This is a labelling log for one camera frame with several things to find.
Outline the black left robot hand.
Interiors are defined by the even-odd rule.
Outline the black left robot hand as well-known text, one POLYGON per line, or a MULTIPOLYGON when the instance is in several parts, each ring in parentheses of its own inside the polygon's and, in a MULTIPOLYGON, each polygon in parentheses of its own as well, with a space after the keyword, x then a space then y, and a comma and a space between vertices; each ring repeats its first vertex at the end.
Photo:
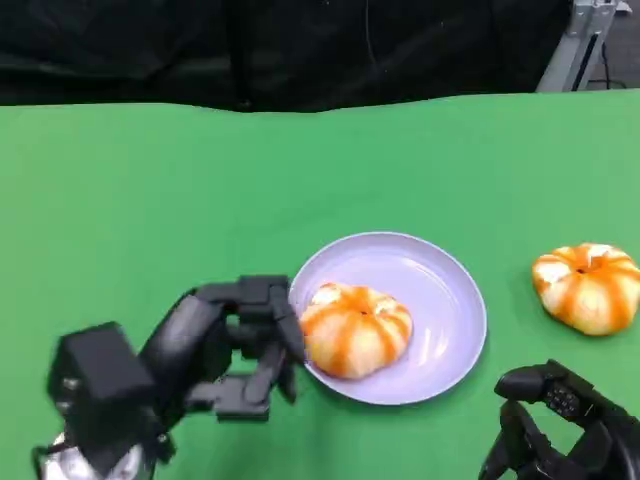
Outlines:
POLYGON ((241 276, 185 292, 139 356, 155 382, 154 410, 167 428, 185 415, 266 421, 270 394, 298 397, 304 338, 285 275, 241 276))

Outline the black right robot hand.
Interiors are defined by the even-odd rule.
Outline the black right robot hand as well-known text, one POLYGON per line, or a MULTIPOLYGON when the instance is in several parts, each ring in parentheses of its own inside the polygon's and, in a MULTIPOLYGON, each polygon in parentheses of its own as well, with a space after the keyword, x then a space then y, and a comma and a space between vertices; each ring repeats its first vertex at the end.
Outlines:
POLYGON ((478 477, 498 479, 637 479, 639 419, 555 360, 506 372, 494 392, 500 431, 478 477), (566 455, 555 449, 524 407, 542 403, 583 433, 566 455))

